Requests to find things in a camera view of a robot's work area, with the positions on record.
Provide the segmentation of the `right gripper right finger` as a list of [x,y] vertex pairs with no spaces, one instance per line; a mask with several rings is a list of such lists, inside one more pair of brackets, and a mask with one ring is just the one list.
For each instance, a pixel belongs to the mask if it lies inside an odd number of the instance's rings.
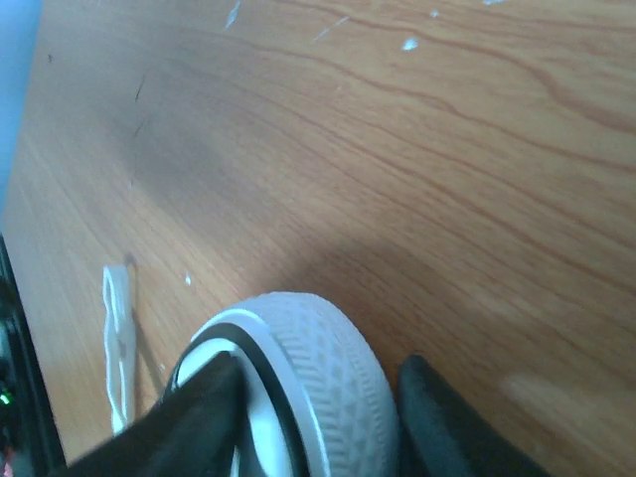
[[500,434],[423,357],[397,380],[400,476],[547,476]]

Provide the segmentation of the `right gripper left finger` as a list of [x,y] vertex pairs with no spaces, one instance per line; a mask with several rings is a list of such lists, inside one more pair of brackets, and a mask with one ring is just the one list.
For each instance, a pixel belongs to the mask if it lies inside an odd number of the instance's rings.
[[146,415],[53,476],[228,476],[243,421],[237,358],[218,355]]

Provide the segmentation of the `white lace of sneaker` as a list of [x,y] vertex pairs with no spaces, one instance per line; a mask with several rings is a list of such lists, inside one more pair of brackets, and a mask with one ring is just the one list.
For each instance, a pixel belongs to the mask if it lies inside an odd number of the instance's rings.
[[105,266],[102,276],[105,309],[103,346],[105,388],[114,435],[135,418],[136,326],[128,268]]

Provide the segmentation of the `black canvas sneaker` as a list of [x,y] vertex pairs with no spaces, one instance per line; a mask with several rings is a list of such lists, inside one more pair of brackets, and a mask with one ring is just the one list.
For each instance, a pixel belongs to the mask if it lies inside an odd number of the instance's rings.
[[233,476],[395,476],[398,414],[387,377],[351,320],[311,293],[236,303],[192,337],[173,393],[221,352],[246,379]]

